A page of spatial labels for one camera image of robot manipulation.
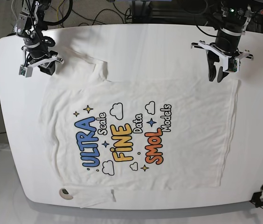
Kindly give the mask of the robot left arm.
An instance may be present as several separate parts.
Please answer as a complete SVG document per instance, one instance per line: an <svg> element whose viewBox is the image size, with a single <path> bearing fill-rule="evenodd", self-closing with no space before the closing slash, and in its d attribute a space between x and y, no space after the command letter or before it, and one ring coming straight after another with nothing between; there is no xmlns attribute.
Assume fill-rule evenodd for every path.
<svg viewBox="0 0 263 224"><path fill-rule="evenodd" d="M191 48L204 49L207 55L208 79L210 82L217 78L221 82L228 74L237 73L240 69L241 59L254 59L248 51L238 49L241 36L252 19L251 6L241 0L222 0L218 4L221 18L217 19L213 14L207 16L207 20L217 30L212 35L215 41L206 44L204 41L191 43Z"/></svg>

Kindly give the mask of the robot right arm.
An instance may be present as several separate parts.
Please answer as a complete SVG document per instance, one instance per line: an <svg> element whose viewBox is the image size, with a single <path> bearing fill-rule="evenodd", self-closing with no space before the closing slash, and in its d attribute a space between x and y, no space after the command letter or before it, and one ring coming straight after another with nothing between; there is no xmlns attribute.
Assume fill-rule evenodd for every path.
<svg viewBox="0 0 263 224"><path fill-rule="evenodd" d="M49 23L44 20L45 11L50 8L50 0L24 0L22 10L18 15L14 27L15 34L22 38L22 64L19 75L31 77L33 68L39 68L40 72L53 75L56 63L63 63L58 52L51 50L55 41L49 36L43 35L48 30Z"/></svg>

